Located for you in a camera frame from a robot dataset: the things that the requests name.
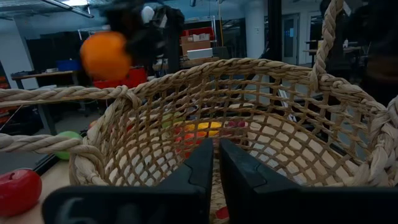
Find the metal pole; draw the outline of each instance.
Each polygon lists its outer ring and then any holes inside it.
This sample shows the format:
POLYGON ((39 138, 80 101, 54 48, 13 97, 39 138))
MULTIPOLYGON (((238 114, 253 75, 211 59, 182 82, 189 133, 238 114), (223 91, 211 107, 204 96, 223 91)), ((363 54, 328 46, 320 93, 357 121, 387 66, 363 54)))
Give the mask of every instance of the metal pole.
POLYGON ((176 9, 168 8, 166 11, 168 28, 167 34, 167 58, 168 73, 176 73, 180 70, 180 30, 175 24, 176 9))
MULTIPOLYGON (((269 53, 267 58, 282 61, 282 1, 268 0, 268 27, 269 27, 269 53)), ((274 83, 275 79, 269 77, 269 82, 274 83)))

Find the cardboard box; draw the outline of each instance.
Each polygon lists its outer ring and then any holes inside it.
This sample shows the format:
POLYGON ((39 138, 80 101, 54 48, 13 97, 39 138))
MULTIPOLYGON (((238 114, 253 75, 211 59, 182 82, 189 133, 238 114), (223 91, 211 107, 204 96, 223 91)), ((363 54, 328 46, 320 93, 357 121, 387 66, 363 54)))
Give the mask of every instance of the cardboard box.
POLYGON ((199 41, 199 42, 191 42, 189 44, 181 44, 182 47, 182 55, 187 55, 189 50, 199 50, 199 49, 209 49, 211 48, 211 42, 207 41, 199 41))
POLYGON ((192 42, 207 41, 210 40, 210 34, 199 34, 189 35, 181 37, 181 44, 190 44, 192 42))
POLYGON ((210 34, 193 34, 192 37, 194 42, 210 40, 210 34))
POLYGON ((189 44, 193 42, 193 37, 192 36, 184 36, 181 37, 181 44, 189 44))

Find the door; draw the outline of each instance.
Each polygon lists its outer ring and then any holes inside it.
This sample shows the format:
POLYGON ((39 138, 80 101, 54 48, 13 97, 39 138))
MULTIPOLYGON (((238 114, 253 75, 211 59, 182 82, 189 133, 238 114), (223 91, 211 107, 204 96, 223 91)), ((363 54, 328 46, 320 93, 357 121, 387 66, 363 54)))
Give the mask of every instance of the door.
POLYGON ((297 47, 299 40, 299 15, 282 16, 282 61, 297 65, 297 47))

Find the pillar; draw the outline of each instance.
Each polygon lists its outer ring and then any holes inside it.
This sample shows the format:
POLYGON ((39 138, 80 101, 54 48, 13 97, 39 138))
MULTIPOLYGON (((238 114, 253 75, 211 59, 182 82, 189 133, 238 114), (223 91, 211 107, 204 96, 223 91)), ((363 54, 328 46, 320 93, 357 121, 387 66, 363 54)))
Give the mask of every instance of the pillar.
POLYGON ((264 0, 248 0, 244 5, 246 48, 249 58, 259 58, 264 51, 264 0))

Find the wooden tabletop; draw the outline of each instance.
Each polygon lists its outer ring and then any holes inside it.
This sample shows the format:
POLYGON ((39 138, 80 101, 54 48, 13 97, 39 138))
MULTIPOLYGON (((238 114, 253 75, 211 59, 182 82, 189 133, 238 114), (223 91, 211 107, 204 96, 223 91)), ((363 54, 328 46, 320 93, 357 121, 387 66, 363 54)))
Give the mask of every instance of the wooden tabletop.
POLYGON ((47 77, 47 76, 53 76, 53 75, 69 75, 72 74, 75 71, 65 71, 65 72, 45 72, 45 73, 40 73, 40 74, 35 74, 35 75, 24 75, 21 77, 11 77, 12 80, 23 80, 26 78, 36 78, 36 77, 47 77))
MULTIPOLYGON (((361 50, 361 47, 345 47, 344 49, 345 53, 353 52, 355 50, 361 50)), ((316 53, 317 49, 310 49, 310 50, 303 50, 303 52, 308 52, 308 53, 316 53)))
MULTIPOLYGON (((193 59, 193 60, 187 60, 184 62, 180 63, 180 67, 181 68, 192 68, 207 62, 216 62, 218 61, 220 58, 219 57, 211 57, 211 58, 198 58, 198 59, 193 59)), ((167 65, 166 63, 163 64, 163 68, 162 68, 162 64, 158 64, 158 65, 154 65, 153 66, 155 71, 159 71, 160 69, 168 69, 169 65, 167 65)))

